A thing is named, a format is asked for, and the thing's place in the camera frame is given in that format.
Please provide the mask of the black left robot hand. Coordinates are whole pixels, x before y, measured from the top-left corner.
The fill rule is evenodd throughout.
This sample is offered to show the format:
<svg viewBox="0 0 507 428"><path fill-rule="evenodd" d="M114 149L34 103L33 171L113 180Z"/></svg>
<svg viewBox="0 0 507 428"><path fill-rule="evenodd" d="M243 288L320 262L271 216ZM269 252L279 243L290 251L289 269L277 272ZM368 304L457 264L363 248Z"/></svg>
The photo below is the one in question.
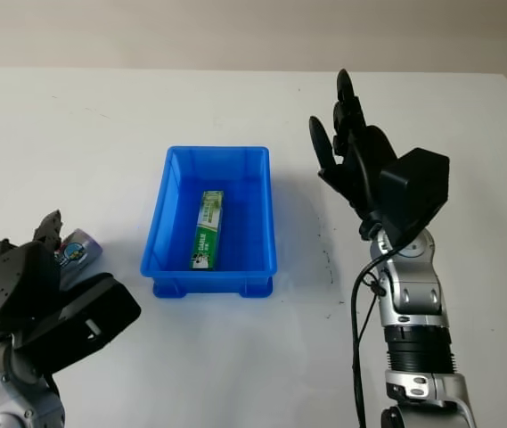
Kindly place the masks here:
<svg viewBox="0 0 507 428"><path fill-rule="evenodd" d="M32 239L15 245L0 240L0 338L48 315L60 292L55 252L61 245L61 212L47 214Z"/></svg>

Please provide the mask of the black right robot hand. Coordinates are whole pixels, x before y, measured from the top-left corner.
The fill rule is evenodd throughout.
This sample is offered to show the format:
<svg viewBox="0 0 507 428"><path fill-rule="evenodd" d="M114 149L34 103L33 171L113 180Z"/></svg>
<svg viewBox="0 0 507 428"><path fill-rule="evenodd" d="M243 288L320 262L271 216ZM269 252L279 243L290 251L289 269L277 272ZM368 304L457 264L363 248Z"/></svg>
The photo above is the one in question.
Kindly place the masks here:
<svg viewBox="0 0 507 428"><path fill-rule="evenodd" d="M327 136L317 117L309 118L309 133L320 166L318 176L349 202L361 219L361 238L371 241L381 229L380 172L397 156L383 131L366 123L346 70L339 71L336 87L333 138Z"/></svg>

